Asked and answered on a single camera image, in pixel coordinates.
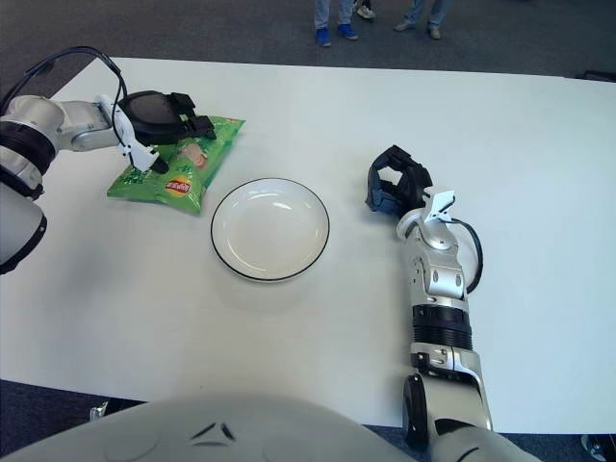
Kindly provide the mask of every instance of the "plate rim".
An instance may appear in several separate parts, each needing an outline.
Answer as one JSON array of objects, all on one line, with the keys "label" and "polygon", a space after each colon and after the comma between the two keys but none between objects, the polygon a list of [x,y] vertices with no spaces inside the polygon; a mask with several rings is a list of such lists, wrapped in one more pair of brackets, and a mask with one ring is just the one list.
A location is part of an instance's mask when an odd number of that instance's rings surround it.
[{"label": "plate rim", "polygon": [[[235,268],[233,268],[231,265],[229,265],[227,263],[227,261],[222,258],[222,255],[220,255],[220,252],[218,252],[218,248],[216,247],[216,243],[214,242],[214,220],[216,218],[216,215],[218,213],[218,209],[220,208],[220,206],[222,205],[222,203],[226,200],[226,198],[231,195],[233,192],[235,192],[236,190],[238,190],[239,188],[243,188],[246,185],[249,185],[250,183],[255,183],[257,181],[263,181],[263,180],[281,180],[281,181],[288,181],[290,183],[295,183],[296,185],[301,186],[302,188],[305,188],[306,190],[308,190],[314,197],[317,198],[317,200],[321,203],[321,206],[323,208],[323,210],[325,211],[325,217],[327,218],[327,235],[325,236],[325,242],[323,243],[323,247],[321,248],[321,251],[319,252],[319,254],[315,257],[315,259],[310,262],[306,267],[304,267],[303,269],[299,270],[298,272],[294,272],[293,274],[289,274],[288,276],[283,276],[283,277],[274,277],[274,278],[266,278],[266,277],[255,277],[255,276],[250,276],[248,274],[245,274]],[[218,203],[216,209],[214,210],[214,213],[212,214],[212,221],[210,223],[210,241],[212,242],[212,246],[214,247],[214,251],[217,254],[218,258],[221,260],[222,263],[224,263],[228,268],[230,268],[232,271],[234,271],[235,273],[239,274],[242,277],[246,277],[248,279],[251,279],[253,281],[260,281],[260,282],[277,282],[277,281],[284,281],[286,279],[291,279],[293,277],[296,277],[299,274],[302,274],[303,272],[305,272],[306,270],[308,270],[310,267],[312,267],[315,262],[317,260],[320,259],[321,255],[323,254],[323,251],[325,250],[325,248],[327,247],[327,243],[329,242],[329,233],[331,231],[331,220],[329,219],[329,212],[327,212],[327,207],[325,207],[325,203],[321,200],[321,198],[317,195],[316,192],[312,191],[310,188],[308,188],[306,185],[302,185],[301,183],[299,183],[296,180],[291,180],[289,178],[280,178],[277,176],[265,176],[263,178],[256,178],[254,180],[250,180],[250,181],[246,181],[245,183],[240,184],[240,186],[235,187],[233,190],[231,190],[230,192],[228,192]]]}]

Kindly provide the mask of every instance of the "person's leg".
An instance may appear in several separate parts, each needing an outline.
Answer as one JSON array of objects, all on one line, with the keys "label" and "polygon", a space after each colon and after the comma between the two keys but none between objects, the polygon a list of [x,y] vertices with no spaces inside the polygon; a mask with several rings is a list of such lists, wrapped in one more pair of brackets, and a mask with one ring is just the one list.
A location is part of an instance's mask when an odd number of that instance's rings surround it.
[{"label": "person's leg", "polygon": [[353,0],[338,0],[338,34],[345,39],[357,40],[359,36],[350,27],[350,16],[353,14]]},{"label": "person's leg", "polygon": [[447,15],[449,5],[451,5],[451,0],[436,0],[436,2],[434,2],[430,18],[427,20],[428,28],[439,28]]},{"label": "person's leg", "polygon": [[353,0],[338,1],[338,24],[350,24],[353,14]]},{"label": "person's leg", "polygon": [[315,29],[327,27],[329,21],[329,2],[330,0],[315,1]]},{"label": "person's leg", "polygon": [[404,15],[404,18],[409,24],[417,24],[417,21],[419,21],[420,17],[422,17],[423,11],[424,11],[424,0],[412,0],[411,8]]}]

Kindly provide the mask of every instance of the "lay's logo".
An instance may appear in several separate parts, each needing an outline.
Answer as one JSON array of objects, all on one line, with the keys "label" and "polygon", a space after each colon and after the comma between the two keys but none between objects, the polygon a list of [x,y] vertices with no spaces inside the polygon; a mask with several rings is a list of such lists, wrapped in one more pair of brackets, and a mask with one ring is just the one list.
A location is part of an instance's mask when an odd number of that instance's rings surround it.
[{"label": "lay's logo", "polygon": [[176,176],[165,185],[165,189],[173,197],[181,197],[191,190],[191,180],[186,176]]}]

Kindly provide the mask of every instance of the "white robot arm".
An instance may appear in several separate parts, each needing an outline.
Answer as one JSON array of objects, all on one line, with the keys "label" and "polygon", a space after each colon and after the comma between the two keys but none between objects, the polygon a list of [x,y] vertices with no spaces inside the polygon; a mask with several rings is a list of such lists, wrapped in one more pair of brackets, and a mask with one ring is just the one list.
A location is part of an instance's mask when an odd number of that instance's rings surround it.
[{"label": "white robot arm", "polygon": [[[92,54],[117,75],[115,100],[104,94],[94,102],[16,96],[32,76],[72,53]],[[120,90],[124,98],[118,101]],[[168,166],[152,146],[186,137],[216,137],[210,119],[195,115],[193,108],[182,93],[127,94],[119,68],[89,47],[69,48],[27,71],[0,104],[0,274],[13,270],[45,232],[47,220],[34,200],[42,194],[42,177],[59,151],[116,146],[133,167],[164,173]]]}]

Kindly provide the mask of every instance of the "shoe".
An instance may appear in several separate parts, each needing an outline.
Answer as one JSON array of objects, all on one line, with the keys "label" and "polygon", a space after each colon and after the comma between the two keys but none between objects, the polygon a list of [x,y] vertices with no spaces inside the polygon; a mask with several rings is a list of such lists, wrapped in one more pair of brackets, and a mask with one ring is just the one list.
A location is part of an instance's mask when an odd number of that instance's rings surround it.
[{"label": "shoe", "polygon": [[355,34],[355,31],[353,31],[350,27],[350,24],[338,24],[338,34],[349,40],[359,39],[359,36]]},{"label": "shoe", "polygon": [[358,10],[357,14],[362,16],[364,19],[372,21],[376,18],[376,14],[368,8],[366,5],[362,5]]},{"label": "shoe", "polygon": [[433,40],[441,39],[441,30],[436,26],[427,26],[427,34]]},{"label": "shoe", "polygon": [[331,41],[329,41],[329,32],[326,27],[317,29],[317,45],[324,47],[331,46]]},{"label": "shoe", "polygon": [[402,22],[400,22],[394,27],[394,30],[396,32],[404,32],[409,29],[415,29],[415,24],[409,21],[408,19],[404,19]]}]

